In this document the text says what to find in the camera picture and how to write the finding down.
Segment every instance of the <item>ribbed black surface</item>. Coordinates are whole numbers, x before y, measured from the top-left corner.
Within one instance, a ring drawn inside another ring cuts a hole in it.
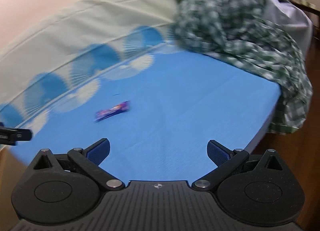
[[[108,192],[99,206],[78,221],[41,227],[20,221],[13,231],[298,231],[295,224],[263,228],[227,216],[208,192],[190,189],[185,181],[132,181]]]

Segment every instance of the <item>blue circle pattern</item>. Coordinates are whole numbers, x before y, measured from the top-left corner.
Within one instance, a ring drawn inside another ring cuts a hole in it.
[[[140,26],[125,38],[124,56],[130,58],[163,42],[164,39],[157,29]],[[94,76],[96,72],[121,61],[117,52],[107,44],[89,45],[82,53],[71,62],[72,87]],[[38,74],[28,85],[24,92],[24,109],[27,117],[69,90],[65,81],[55,73]],[[12,104],[2,104],[0,121],[8,127],[16,127],[24,121],[24,118],[19,109]]]
[[[92,44],[72,61],[71,84],[73,87],[104,70],[120,62],[119,55],[107,44]]]
[[[126,37],[124,55],[130,58],[163,42],[163,37],[157,29],[150,26],[139,26]]]

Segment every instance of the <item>metal screw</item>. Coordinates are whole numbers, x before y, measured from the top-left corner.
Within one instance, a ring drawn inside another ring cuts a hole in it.
[[[195,181],[195,186],[198,188],[207,188],[210,186],[210,182],[206,179],[198,179]]]
[[[118,179],[110,179],[107,181],[107,186],[110,188],[118,188],[122,185],[122,181]]]

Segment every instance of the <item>green and white checkered cloth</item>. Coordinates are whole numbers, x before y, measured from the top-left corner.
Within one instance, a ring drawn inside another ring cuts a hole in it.
[[[262,19],[266,0],[178,0],[173,33],[205,53],[281,85],[269,132],[293,133],[306,119],[312,86],[296,42]]]

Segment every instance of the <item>checkered blanket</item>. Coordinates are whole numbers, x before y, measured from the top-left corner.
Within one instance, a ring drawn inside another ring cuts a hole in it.
[[[312,86],[296,42],[262,19],[266,0],[178,0],[173,32],[180,44],[279,83],[270,132],[293,133],[306,119]]]

